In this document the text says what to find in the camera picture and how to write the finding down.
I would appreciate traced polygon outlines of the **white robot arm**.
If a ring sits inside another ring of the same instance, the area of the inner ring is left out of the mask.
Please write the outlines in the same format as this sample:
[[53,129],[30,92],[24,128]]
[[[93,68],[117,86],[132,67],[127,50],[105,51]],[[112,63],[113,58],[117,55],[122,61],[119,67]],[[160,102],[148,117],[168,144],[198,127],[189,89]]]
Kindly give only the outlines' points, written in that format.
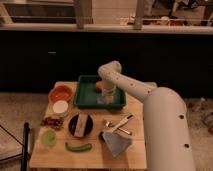
[[107,97],[118,87],[143,103],[147,170],[196,171],[184,100],[170,88],[138,81],[121,70],[118,61],[99,67],[102,92]]

